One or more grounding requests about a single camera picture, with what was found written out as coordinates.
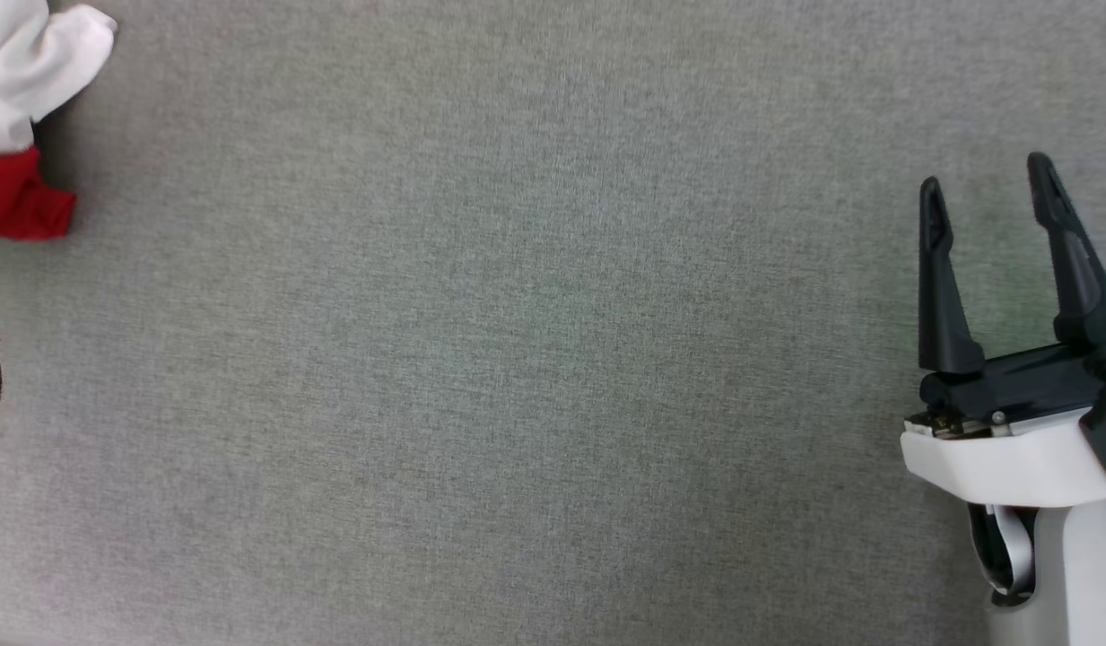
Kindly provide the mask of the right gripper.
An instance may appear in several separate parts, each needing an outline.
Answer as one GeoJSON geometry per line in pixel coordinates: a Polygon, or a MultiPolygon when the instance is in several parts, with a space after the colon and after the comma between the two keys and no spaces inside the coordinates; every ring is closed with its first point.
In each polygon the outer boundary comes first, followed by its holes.
{"type": "Polygon", "coordinates": [[[936,177],[920,187],[918,360],[925,409],[906,418],[912,475],[964,502],[1064,508],[1106,500],[1106,271],[1048,155],[1027,155],[1048,237],[1061,344],[988,360],[954,278],[936,177]],[[1070,346],[1102,346],[1076,348],[1070,346]]]}

